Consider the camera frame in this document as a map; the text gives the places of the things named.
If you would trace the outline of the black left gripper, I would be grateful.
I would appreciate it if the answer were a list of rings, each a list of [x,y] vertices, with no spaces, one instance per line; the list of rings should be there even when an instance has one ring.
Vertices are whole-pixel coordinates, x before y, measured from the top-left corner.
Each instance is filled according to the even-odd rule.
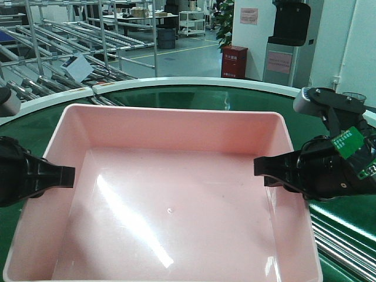
[[[7,136],[1,136],[1,207],[40,197],[53,187],[73,188],[75,168],[58,166]]]

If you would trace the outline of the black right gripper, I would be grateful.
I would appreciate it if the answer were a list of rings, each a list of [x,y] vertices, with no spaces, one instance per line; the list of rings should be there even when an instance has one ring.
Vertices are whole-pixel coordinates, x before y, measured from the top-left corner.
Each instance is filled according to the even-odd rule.
[[[364,144],[351,157],[343,159],[330,139],[313,139],[301,148],[278,156],[253,160],[254,175],[264,176],[266,187],[283,187],[299,193],[304,200],[327,202],[338,197],[375,195],[375,136],[364,137]],[[274,178],[299,176],[293,189]]]

